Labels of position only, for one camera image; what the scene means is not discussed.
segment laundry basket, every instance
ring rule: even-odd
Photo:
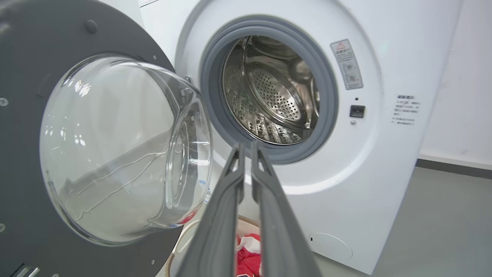
[[[195,225],[198,225],[200,220],[196,220],[191,222],[188,226],[186,226],[181,232],[180,238],[178,242],[176,242],[176,246],[174,246],[173,252],[169,255],[169,258],[164,265],[164,272],[166,277],[175,277],[180,268],[180,264],[186,255],[186,250],[193,238],[193,235],[190,236],[190,232],[194,232],[196,228],[193,228]],[[238,218],[238,226],[236,229],[236,234],[239,237],[243,237],[248,234],[260,234],[260,227],[257,222],[246,218],[244,216],[239,216]]]

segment white washing machine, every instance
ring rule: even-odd
[[[459,0],[158,0],[140,10],[176,72],[190,76],[207,101],[216,165],[235,142],[262,141],[311,249],[371,274],[413,171],[460,6]],[[235,51],[242,49],[251,49],[245,63],[257,73],[249,88],[265,110],[288,113],[300,103],[268,98],[269,80],[279,82],[279,72],[306,94],[312,83],[303,78],[316,81],[319,95],[301,101],[304,133],[276,140],[264,132],[274,116],[248,117],[257,110],[238,103],[243,88],[228,76],[240,70],[243,57]],[[285,128],[273,121],[272,132]],[[255,203],[243,204],[240,214],[256,219]]]
[[[312,251],[371,274],[460,7],[157,0],[140,9],[149,35],[98,1],[6,2],[0,276],[155,276],[253,141]]]

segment washing machine door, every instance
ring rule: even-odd
[[[200,93],[92,0],[0,6],[0,276],[155,276],[210,179]]]

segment white wall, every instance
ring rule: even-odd
[[[492,170],[491,14],[490,0],[463,3],[421,159]]]

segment caution triangle symbol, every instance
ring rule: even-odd
[[[343,45],[343,43],[338,43],[338,46],[337,46],[337,50],[341,50],[341,49],[344,49],[345,48],[345,45]]]

